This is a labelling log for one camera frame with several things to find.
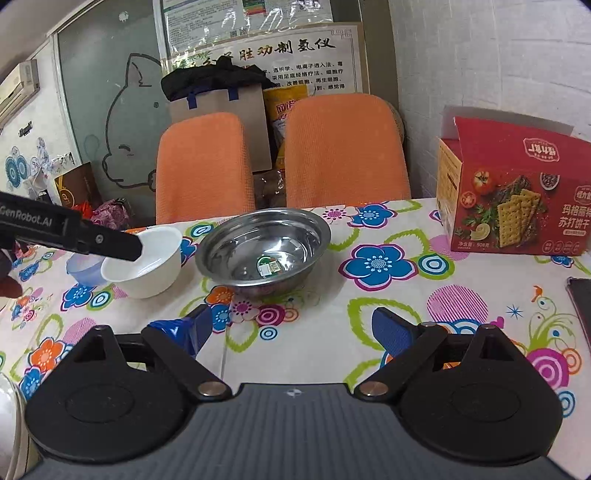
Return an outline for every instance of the red cracker box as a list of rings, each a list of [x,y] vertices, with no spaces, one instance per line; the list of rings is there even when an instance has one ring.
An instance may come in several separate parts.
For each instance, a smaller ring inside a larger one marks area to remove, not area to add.
[[[437,179],[451,250],[580,255],[591,231],[591,144],[489,119],[455,116],[454,125],[455,138],[440,141]]]

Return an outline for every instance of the metal pin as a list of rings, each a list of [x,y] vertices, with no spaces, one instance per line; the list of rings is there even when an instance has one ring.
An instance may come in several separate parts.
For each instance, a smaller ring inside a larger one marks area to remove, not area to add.
[[[197,390],[204,397],[219,397],[226,392],[226,385],[222,382],[203,382],[198,386]]]
[[[382,382],[365,382],[359,386],[359,391],[366,397],[380,397],[388,393],[388,386]]]

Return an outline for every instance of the floral tablecloth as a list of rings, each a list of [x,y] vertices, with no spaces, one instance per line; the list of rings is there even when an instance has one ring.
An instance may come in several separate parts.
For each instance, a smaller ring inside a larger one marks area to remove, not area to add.
[[[178,223],[183,268],[157,297],[133,300],[114,285],[87,288],[66,274],[70,253],[33,247],[12,275],[24,295],[0,312],[0,369],[30,398],[93,325],[139,332],[155,319],[211,305],[214,334],[198,360],[236,390],[242,382],[345,382],[350,387],[391,357],[372,326],[387,307],[451,332],[495,323],[555,390],[563,426],[550,453],[572,475],[591,473],[590,355],[564,288],[591,277],[591,256],[535,257],[450,252],[434,199],[313,210],[332,243],[305,285],[263,302],[203,278],[191,257],[222,219]]]

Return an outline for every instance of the poster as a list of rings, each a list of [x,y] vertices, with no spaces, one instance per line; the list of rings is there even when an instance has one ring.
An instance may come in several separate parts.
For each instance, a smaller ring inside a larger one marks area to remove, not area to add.
[[[243,30],[241,0],[163,0],[165,31],[171,54]]]
[[[161,59],[260,32],[332,21],[329,0],[154,0]]]
[[[361,24],[315,25],[232,40],[182,57],[173,68],[212,64],[222,55],[234,65],[258,66],[281,86],[308,85],[316,94],[367,91]]]

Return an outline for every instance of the stainless steel bowl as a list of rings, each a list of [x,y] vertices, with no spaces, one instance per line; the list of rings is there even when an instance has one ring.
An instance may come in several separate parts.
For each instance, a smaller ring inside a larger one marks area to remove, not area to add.
[[[199,245],[195,262],[215,283],[247,297],[296,288],[330,244],[330,228],[305,210],[272,208],[237,216]]]

